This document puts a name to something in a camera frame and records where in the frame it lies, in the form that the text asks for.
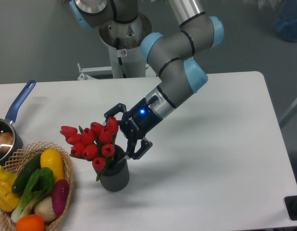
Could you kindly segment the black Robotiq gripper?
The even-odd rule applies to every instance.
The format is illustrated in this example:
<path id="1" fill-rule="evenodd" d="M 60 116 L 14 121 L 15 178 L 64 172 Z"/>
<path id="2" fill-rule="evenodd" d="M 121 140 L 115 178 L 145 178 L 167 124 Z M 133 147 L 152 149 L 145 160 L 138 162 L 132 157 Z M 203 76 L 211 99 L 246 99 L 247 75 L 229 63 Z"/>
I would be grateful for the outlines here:
<path id="1" fill-rule="evenodd" d="M 118 113 L 123 113 L 119 122 L 119 127 L 124 136 L 128 139 L 125 159 L 139 160 L 153 146 L 153 143 L 144 136 L 159 124 L 163 118 L 158 116 L 151 108 L 148 101 L 143 98 L 129 111 L 122 103 L 118 103 L 104 113 L 104 125 L 107 125 L 109 117 Z M 140 147 L 135 150 L 137 141 L 140 141 Z"/>

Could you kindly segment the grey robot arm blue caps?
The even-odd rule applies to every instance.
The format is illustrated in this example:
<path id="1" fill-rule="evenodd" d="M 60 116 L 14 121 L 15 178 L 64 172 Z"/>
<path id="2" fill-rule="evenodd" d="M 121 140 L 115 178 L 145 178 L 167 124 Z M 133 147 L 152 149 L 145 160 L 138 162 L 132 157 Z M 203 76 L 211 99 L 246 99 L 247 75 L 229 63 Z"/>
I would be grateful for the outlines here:
<path id="1" fill-rule="evenodd" d="M 151 67 L 161 79 L 135 106 L 117 104 L 108 119 L 122 113 L 120 129 L 127 138 L 126 159 L 140 159 L 152 146 L 145 135 L 207 83 L 208 77 L 194 55 L 219 44 L 221 21 L 207 16 L 198 0 L 172 0 L 170 6 L 180 30 L 165 37 L 152 31 L 149 19 L 135 0 L 72 0 L 69 5 L 86 30 L 99 29 L 108 47 L 114 78 L 145 76 Z"/>

